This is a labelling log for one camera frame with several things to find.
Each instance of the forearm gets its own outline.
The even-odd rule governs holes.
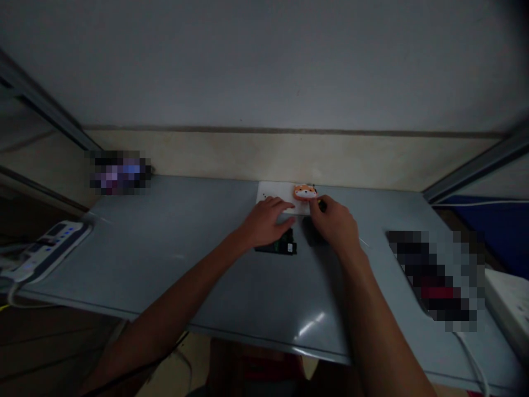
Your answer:
[[[361,247],[342,250],[350,340],[368,396],[435,396],[409,348]]]
[[[215,283],[247,250],[236,233],[185,273],[128,327],[102,356],[82,393],[163,357],[174,346]]]

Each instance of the gray table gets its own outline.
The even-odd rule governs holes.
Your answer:
[[[257,182],[156,176],[145,195],[102,198],[87,216],[94,230],[86,241],[21,294],[133,320],[242,222],[256,192]],[[446,232],[443,221],[419,193],[324,186],[319,192],[357,219],[380,288],[430,380],[478,390],[461,345],[422,312],[384,235],[391,229]],[[245,254],[189,329],[347,363],[336,259],[326,248],[308,247],[300,222],[293,229],[297,256]],[[468,344],[493,394],[519,395],[525,373],[488,311],[481,313]]]

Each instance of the finger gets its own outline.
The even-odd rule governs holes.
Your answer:
[[[268,202],[268,205],[273,207],[281,202],[283,202],[283,199],[281,197],[274,197],[273,199],[270,200],[270,202]]]
[[[318,206],[318,200],[321,200],[321,198],[313,198],[309,201],[310,215],[312,217],[318,217],[322,214],[320,207]]]
[[[276,225],[276,229],[278,232],[277,235],[279,236],[279,238],[281,238],[281,236],[286,233],[286,231],[290,229],[295,222],[296,219],[294,217],[290,217],[283,223]]]
[[[326,203],[327,205],[329,205],[329,204],[336,204],[336,203],[337,203],[336,200],[334,200],[331,196],[327,196],[327,195],[318,196],[318,199],[319,199],[319,200],[323,200],[323,201],[325,201],[325,203]]]
[[[276,204],[274,206],[274,210],[277,211],[277,214],[279,215],[280,213],[282,213],[283,211],[285,210],[288,210],[289,208],[295,208],[296,206],[292,203],[287,203],[285,201],[279,203],[279,204]]]

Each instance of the blue cloth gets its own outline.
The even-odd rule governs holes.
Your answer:
[[[493,200],[504,199],[453,196],[443,203],[461,204]],[[509,273],[529,280],[529,204],[446,208],[455,210],[471,230],[483,232],[489,250]]]

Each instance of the white cable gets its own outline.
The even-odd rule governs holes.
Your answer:
[[[28,305],[21,305],[18,303],[15,303],[15,294],[17,293],[18,289],[20,288],[20,283],[13,282],[13,285],[11,285],[11,289],[9,290],[9,293],[7,294],[7,303],[15,308],[18,309],[42,309],[46,307],[54,307],[57,305],[34,305],[34,306],[28,306]]]
[[[488,204],[526,204],[529,200],[495,200],[495,201],[482,201],[477,203],[464,203],[464,204],[432,204],[432,207],[477,207],[480,205]]]
[[[474,357],[474,354],[472,354],[470,348],[467,345],[467,341],[465,339],[465,334],[459,331],[453,331],[454,335],[457,336],[459,339],[459,342],[463,345],[463,348],[465,349],[465,353],[467,354],[470,363],[472,364],[472,367],[474,369],[474,372],[479,378],[479,381],[481,383],[481,390],[483,392],[484,397],[490,397],[490,387],[489,383],[487,382],[487,378],[485,377],[485,373],[483,372],[483,369],[479,366],[478,361]]]
[[[189,360],[187,359],[186,356],[183,355],[183,353],[176,349],[175,350],[175,354],[177,355],[177,357],[179,359],[181,359],[183,361],[183,363],[187,366],[187,368],[189,369],[189,383],[187,385],[187,393],[186,395],[188,395],[190,392],[191,392],[191,381],[193,380],[193,369],[191,367],[191,363],[189,362]]]

